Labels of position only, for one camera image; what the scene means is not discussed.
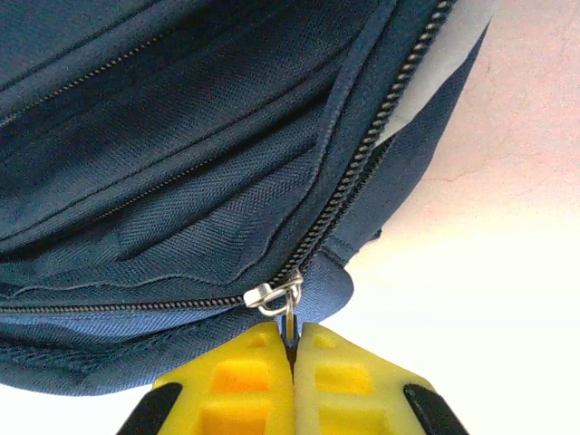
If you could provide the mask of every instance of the white background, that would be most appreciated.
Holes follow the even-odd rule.
[[[423,181],[325,324],[426,377],[471,435],[580,434],[580,17],[505,1]],[[2,433],[114,434],[143,387],[0,386]]]

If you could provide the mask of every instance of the blue fabric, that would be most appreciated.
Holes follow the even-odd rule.
[[[51,29],[46,45],[32,47],[39,23],[60,23],[51,15],[23,27],[20,61],[7,45],[5,59],[18,68],[0,75],[0,306],[206,299],[271,279],[335,189],[438,0],[206,3],[176,12],[177,0],[130,2],[108,10],[99,28],[88,20],[63,38]],[[86,85],[14,113],[66,82],[69,73],[54,73],[64,65],[78,72],[80,60],[97,63],[95,47],[121,53],[132,38],[115,37],[132,25],[132,35],[142,34],[135,20],[150,21],[159,7],[169,10],[151,31],[172,23],[176,32]],[[301,321],[319,322],[348,302],[353,283],[343,264],[426,168],[472,59],[398,135],[312,257]],[[0,382],[116,392],[263,320],[241,306],[0,314]]]

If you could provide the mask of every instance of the zipper teeth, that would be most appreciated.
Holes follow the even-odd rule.
[[[118,311],[171,311],[183,309],[230,308],[244,303],[242,295],[195,299],[173,302],[147,302],[143,304],[101,304],[101,305],[68,305],[68,306],[30,306],[2,307],[2,314],[84,314],[111,313]]]
[[[412,74],[423,59],[423,56],[429,49],[432,41],[435,39],[437,32],[445,23],[451,7],[457,0],[444,0],[438,2],[434,11],[430,16],[430,20],[423,27],[419,38],[413,45],[411,52],[407,56],[403,65],[401,66],[396,79],[391,86],[389,93],[381,104],[380,110],[375,115],[371,127],[364,135],[361,144],[353,154],[353,158],[344,172],[338,186],[334,190],[333,195],[326,203],[322,213],[318,216],[314,224],[309,228],[304,238],[300,241],[294,253],[288,258],[276,276],[272,278],[270,284],[276,285],[286,280],[292,271],[300,268],[302,272],[308,267],[308,259],[314,254],[314,251],[323,242],[323,237],[329,234],[338,224],[340,218],[345,213],[347,207],[354,201],[356,195],[363,186],[372,177],[372,174],[378,169],[380,162],[386,157],[392,144],[388,140],[381,150],[378,152],[376,159],[372,162],[370,167],[366,167],[366,163],[371,158],[374,151],[374,145],[381,136],[389,117],[394,111],[397,103],[411,80]],[[209,163],[213,159],[209,159],[194,168],[188,169],[172,179],[149,189],[136,198],[119,205],[118,207],[103,213],[93,220],[100,220],[109,215],[119,211],[121,208],[127,207],[129,204],[149,195],[150,193],[167,186],[169,183],[189,174],[191,171],[198,169]],[[99,305],[70,305],[70,306],[36,306],[36,307],[0,307],[0,314],[74,314],[74,313],[105,313],[117,311],[159,311],[159,310],[179,310],[179,309],[208,309],[220,307],[234,307],[244,304],[244,297],[242,295],[230,297],[218,297],[210,299],[192,299],[177,302],[159,302],[159,303],[145,303],[145,304],[99,304]]]
[[[140,43],[139,45],[130,49],[128,52],[123,53],[123,54],[115,57],[114,59],[110,59],[106,63],[95,68],[94,70],[87,72],[84,76],[78,77],[75,80],[73,80],[72,82],[65,84],[62,88],[60,88],[54,92],[51,92],[48,95],[44,95],[44,97],[41,98],[40,100],[37,100],[35,102],[28,104],[27,106],[23,107],[19,111],[13,111],[3,121],[0,121],[0,126],[6,125],[7,123],[14,121],[16,118],[23,115],[27,111],[30,111],[31,109],[33,109],[41,104],[44,104],[45,102],[48,102],[48,101],[52,100],[53,98],[56,98],[64,93],[70,91],[73,88],[78,87],[80,84],[87,82],[88,80],[92,79],[93,77],[97,77],[98,75],[101,75],[102,73],[109,71],[110,69],[117,66],[119,63],[125,61],[126,59],[131,58],[135,54],[141,53],[143,50],[147,50],[152,45],[158,43],[163,38],[166,38],[167,36],[174,34],[176,31],[177,31],[177,28],[172,27],[171,29],[166,30],[162,34],[158,34],[157,36],[152,37],[151,39],[145,41],[144,43]]]
[[[308,258],[314,253],[315,248],[320,246],[323,237],[329,234],[329,232],[338,224],[338,221],[344,214],[345,205],[348,205],[354,200],[356,191],[360,189],[358,188],[353,192],[353,185],[359,181],[360,176],[363,174],[363,168],[371,157],[374,145],[379,140],[385,124],[401,99],[414,71],[423,59],[425,53],[428,51],[439,29],[445,23],[451,7],[455,2],[456,0],[440,1],[437,3],[437,6],[435,6],[435,9],[431,13],[430,20],[423,27],[423,31],[415,41],[411,52],[398,71],[396,79],[389,89],[389,93],[381,104],[380,110],[375,115],[370,129],[367,130],[361,144],[354,153],[351,163],[344,172],[333,195],[326,203],[322,213],[318,216],[317,220],[301,240],[294,253],[286,260],[286,263],[282,266],[277,275],[272,278],[271,284],[275,285],[284,281],[289,274],[297,268],[300,268],[302,272],[306,270],[308,262],[305,260],[308,260]],[[388,150],[390,149],[390,144],[391,142],[388,141],[383,147],[384,151],[378,156],[380,160],[384,159],[387,155]],[[378,168],[378,165],[373,166],[375,169],[372,173]],[[368,177],[365,177],[365,184],[368,182],[371,175],[372,174],[369,174]]]

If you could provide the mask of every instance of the yellow plastic object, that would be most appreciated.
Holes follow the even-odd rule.
[[[430,384],[320,326],[304,324],[295,363],[296,435],[424,435],[403,387]]]
[[[158,378],[183,390],[159,435],[294,435],[290,364],[275,322]]]

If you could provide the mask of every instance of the navy blue backpack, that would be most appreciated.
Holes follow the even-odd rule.
[[[490,3],[1,2],[0,382],[151,382],[264,321],[247,291],[298,272],[302,321],[338,311]]]

